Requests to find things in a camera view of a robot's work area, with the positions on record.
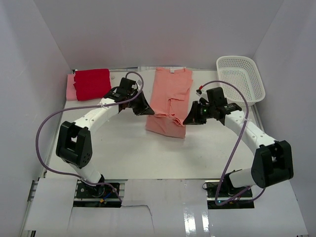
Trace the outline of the salmon pink t shirt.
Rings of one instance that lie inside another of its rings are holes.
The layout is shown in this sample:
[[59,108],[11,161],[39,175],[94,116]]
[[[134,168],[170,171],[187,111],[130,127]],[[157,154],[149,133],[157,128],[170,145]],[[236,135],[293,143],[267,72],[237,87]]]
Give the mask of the salmon pink t shirt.
[[155,114],[147,116],[147,131],[168,137],[185,138],[186,127],[183,121],[188,114],[192,76],[193,72],[186,68],[156,68],[150,100]]

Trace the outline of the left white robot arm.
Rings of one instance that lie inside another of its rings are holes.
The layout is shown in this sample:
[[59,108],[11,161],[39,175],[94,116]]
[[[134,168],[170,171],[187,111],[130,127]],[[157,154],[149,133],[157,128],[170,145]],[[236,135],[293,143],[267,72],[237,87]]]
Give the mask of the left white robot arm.
[[79,178],[90,186],[104,182],[104,177],[91,162],[91,135],[111,117],[130,108],[136,116],[154,115],[154,110],[141,91],[141,84],[122,78],[119,86],[111,89],[97,104],[79,119],[61,124],[56,147],[56,155],[68,163]]

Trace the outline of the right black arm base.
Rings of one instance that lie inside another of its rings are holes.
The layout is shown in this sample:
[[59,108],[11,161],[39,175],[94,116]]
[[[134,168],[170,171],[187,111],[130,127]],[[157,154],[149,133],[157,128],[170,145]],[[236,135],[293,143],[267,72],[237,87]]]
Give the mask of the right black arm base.
[[[243,194],[239,195],[235,199],[231,200],[225,205],[216,205],[215,203],[215,195],[218,186],[218,181],[208,181],[202,185],[202,188],[206,190],[207,193],[207,207],[208,210],[221,210],[221,209],[254,209],[254,201],[253,193],[251,189],[248,189]],[[229,193],[228,191],[220,191],[218,195],[218,203],[223,203],[224,201],[228,200],[229,198],[233,197],[240,191],[245,189],[242,187],[237,189],[236,191],[232,191],[233,193]]]

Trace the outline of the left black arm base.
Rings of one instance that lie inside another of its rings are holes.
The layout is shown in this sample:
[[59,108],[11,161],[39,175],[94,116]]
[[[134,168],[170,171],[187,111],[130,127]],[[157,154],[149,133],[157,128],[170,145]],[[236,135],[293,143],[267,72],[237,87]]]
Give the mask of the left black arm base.
[[120,198],[124,196],[124,183],[110,182],[108,185],[89,186],[81,181],[77,182],[73,207],[91,208],[120,208]]

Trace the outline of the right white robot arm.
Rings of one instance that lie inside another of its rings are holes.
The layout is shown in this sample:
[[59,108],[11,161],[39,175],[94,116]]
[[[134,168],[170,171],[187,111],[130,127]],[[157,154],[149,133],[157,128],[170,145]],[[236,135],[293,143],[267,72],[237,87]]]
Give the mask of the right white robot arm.
[[252,166],[224,174],[213,189],[220,194],[234,196],[243,189],[258,186],[262,189],[290,180],[294,176],[292,149],[283,140],[267,135],[257,125],[246,120],[246,114],[236,103],[228,103],[221,87],[197,90],[199,100],[192,103],[184,125],[203,125],[215,119],[238,135],[253,153]]

